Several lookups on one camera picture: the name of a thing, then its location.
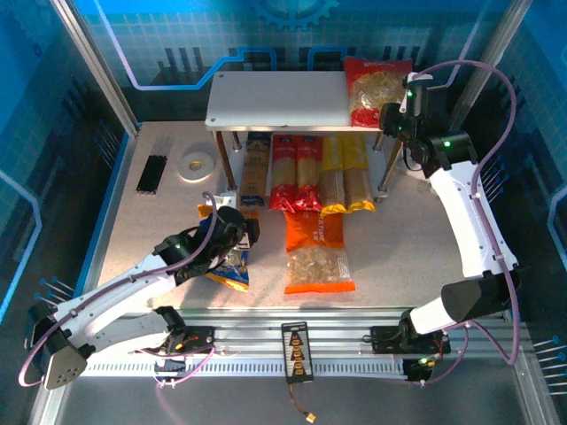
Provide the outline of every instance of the red pasta package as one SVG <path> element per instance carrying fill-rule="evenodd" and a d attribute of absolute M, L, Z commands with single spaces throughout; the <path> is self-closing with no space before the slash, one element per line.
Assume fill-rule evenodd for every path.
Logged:
<path fill-rule="evenodd" d="M 284 212 L 286 294 L 355 290 L 343 241 L 343 214 Z"/>
<path fill-rule="evenodd" d="M 319 173 L 322 159 L 322 137 L 301 135 L 298 148 L 298 194 L 295 208 L 300 211 L 321 211 Z"/>
<path fill-rule="evenodd" d="M 402 83 L 412 71 L 412 61 L 346 58 L 343 67 L 352 125 L 378 128 L 382 106 L 403 100 L 406 90 Z"/>
<path fill-rule="evenodd" d="M 297 193 L 296 136 L 274 135 L 272 143 L 272 190 L 270 210 L 295 211 Z"/>

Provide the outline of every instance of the enclosure floor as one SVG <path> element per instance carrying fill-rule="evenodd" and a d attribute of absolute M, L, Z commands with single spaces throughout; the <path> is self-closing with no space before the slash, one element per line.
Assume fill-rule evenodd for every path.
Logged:
<path fill-rule="evenodd" d="M 205 151 L 214 171 L 188 183 L 177 172 L 187 152 Z M 136 186 L 151 154 L 167 154 L 155 195 Z M 224 191 L 226 181 L 213 138 L 203 122 L 144 123 L 120 201 L 99 284 L 131 268 L 166 236 L 196 226 L 204 190 Z M 387 307 L 421 305 L 441 287 L 462 279 L 461 258 L 440 200 L 419 182 L 396 171 L 390 196 L 376 212 L 345 215 L 345 243 L 356 291 L 284 295 L 285 220 L 281 212 L 260 213 L 260 240 L 250 252 L 250 289 L 239 292 L 200 277 L 154 298 L 150 307 Z"/>

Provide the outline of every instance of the white tape roll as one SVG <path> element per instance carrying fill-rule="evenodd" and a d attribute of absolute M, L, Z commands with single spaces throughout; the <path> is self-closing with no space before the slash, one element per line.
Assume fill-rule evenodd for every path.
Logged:
<path fill-rule="evenodd" d="M 179 161 L 179 175 L 191 183 L 200 182 L 213 172 L 214 162 L 204 152 L 192 152 Z"/>

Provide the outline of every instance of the white tabletop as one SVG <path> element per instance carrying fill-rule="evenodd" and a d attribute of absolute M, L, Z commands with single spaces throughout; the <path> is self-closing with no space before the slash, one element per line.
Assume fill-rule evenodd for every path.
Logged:
<path fill-rule="evenodd" d="M 342 71 L 218 72 L 205 123 L 216 131 L 377 131 L 351 126 Z"/>
<path fill-rule="evenodd" d="M 205 151 L 215 162 L 213 174 L 199 183 L 188 183 L 177 172 L 179 159 L 191 151 Z M 140 195 L 136 185 L 151 154 L 167 154 L 167 165 L 157 193 Z M 144 123 L 99 284 L 131 268 L 166 236 L 196 225 L 201 193 L 219 193 L 225 186 L 218 152 L 203 122 Z M 399 171 L 392 177 L 391 195 L 377 205 L 377 211 L 345 215 L 344 228 L 354 292 L 284 295 L 284 215 L 262 211 L 260 240 L 249 258 L 249 292 L 201 277 L 154 298 L 149 305 L 243 309 L 421 305 L 438 297 L 444 284 L 462 279 L 459 250 L 441 202 L 423 189 L 422 182 Z"/>

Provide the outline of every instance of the spaghetti package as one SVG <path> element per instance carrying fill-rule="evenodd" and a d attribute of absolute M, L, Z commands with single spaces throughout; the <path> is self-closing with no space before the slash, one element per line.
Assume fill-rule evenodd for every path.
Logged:
<path fill-rule="evenodd" d="M 346 261 L 343 216 L 285 212 L 286 294 L 355 290 Z"/>
<path fill-rule="evenodd" d="M 412 70 L 412 61 L 370 62 L 346 58 L 343 67 L 351 123 L 353 126 L 378 128 L 382 106 L 403 100 L 406 90 L 402 83 Z"/>
<path fill-rule="evenodd" d="M 298 193 L 295 209 L 321 211 L 319 172 L 322 158 L 322 137 L 301 135 L 297 140 Z"/>
<path fill-rule="evenodd" d="M 198 206 L 198 217 L 205 220 L 213 211 L 209 205 Z M 247 219 L 258 219 L 258 212 L 242 212 Z M 205 274 L 205 277 L 212 281 L 218 282 L 224 286 L 228 286 L 233 290 L 242 292 L 248 291 L 250 279 L 248 277 L 248 253 L 249 251 L 230 250 L 224 262 L 216 267 L 213 271 Z"/>
<path fill-rule="evenodd" d="M 245 162 L 240 181 L 239 207 L 264 206 L 268 177 L 270 133 L 251 131 L 246 140 Z"/>
<path fill-rule="evenodd" d="M 343 183 L 343 144 L 335 135 L 322 142 L 321 176 L 319 179 L 321 216 L 346 213 L 345 186 Z"/>
<path fill-rule="evenodd" d="M 375 211 L 364 135 L 349 133 L 340 138 L 343 144 L 346 209 L 349 213 L 359 210 Z"/>
<path fill-rule="evenodd" d="M 272 146 L 272 190 L 269 209 L 295 211 L 296 136 L 274 135 Z"/>

